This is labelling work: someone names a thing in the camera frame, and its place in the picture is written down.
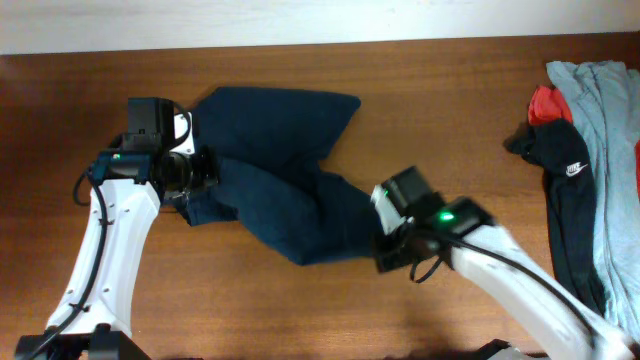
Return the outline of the navy blue shorts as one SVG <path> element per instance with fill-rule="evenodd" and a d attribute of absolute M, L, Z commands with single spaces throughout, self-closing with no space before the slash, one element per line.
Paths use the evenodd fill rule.
<path fill-rule="evenodd" d="M 382 227 L 369 195 L 319 165 L 360 105 L 333 92 L 217 88 L 191 113 L 219 181 L 174 207 L 192 227 L 238 221 L 300 266 L 371 256 Z"/>

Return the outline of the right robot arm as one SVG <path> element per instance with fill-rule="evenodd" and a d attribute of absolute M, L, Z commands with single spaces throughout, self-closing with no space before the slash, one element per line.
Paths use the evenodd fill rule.
<path fill-rule="evenodd" d="M 442 264 L 493 297 L 550 359 L 636 359 L 638 343 L 545 272 L 468 197 L 446 202 L 416 167 L 375 186 L 379 272 L 407 267 L 423 283 Z"/>

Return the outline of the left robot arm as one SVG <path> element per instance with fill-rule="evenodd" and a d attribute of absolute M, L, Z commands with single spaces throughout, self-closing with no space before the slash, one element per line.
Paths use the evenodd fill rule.
<path fill-rule="evenodd" d="M 144 359 L 131 307 L 142 252 L 162 203 L 218 183 L 212 150 L 194 145 L 194 120 L 164 98 L 131 98 L 128 129 L 82 173 L 89 217 L 70 280 L 41 335 L 17 359 Z"/>

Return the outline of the black nike garment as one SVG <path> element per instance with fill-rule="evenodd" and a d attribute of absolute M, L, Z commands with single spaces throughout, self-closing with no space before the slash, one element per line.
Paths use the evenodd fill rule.
<path fill-rule="evenodd" d="M 543 169 L 549 245 L 556 280 L 602 315 L 605 293 L 594 264 L 595 180 L 583 137 L 568 120 L 521 124 L 505 149 Z"/>

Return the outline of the red garment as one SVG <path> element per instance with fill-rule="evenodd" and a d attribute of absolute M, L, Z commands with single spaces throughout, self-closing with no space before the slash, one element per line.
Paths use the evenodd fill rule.
<path fill-rule="evenodd" d="M 573 123 L 571 110 L 562 92 L 555 87 L 538 86 L 529 102 L 528 123 L 540 126 L 557 119 Z"/>

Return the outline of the light grey t-shirt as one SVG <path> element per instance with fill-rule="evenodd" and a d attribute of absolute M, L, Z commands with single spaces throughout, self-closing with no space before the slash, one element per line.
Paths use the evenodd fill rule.
<path fill-rule="evenodd" d="M 595 181 L 593 261 L 604 317 L 639 339 L 639 71 L 622 62 L 546 64 L 584 139 Z"/>

